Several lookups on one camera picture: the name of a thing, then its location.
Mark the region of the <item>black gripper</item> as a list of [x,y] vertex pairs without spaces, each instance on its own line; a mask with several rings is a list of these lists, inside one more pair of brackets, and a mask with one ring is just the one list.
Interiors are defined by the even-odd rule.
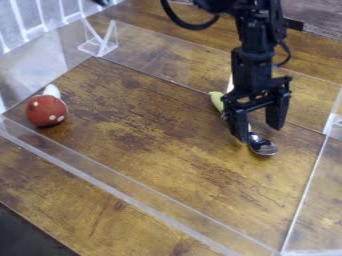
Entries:
[[242,142],[249,136],[249,112],[265,108],[267,125],[277,130],[285,126],[291,77],[273,77],[273,57],[273,51],[250,53],[241,47],[231,52],[234,89],[222,101],[231,134]]

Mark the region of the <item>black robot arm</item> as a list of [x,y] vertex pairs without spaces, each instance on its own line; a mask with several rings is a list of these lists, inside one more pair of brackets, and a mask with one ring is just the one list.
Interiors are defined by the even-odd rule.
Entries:
[[233,89],[222,96],[223,116],[231,134],[249,139],[247,113],[266,109],[266,123],[279,130],[286,121],[291,91],[290,76],[273,77],[275,47],[285,44],[286,27],[281,0],[194,0],[212,14],[231,14],[242,45],[231,50]]

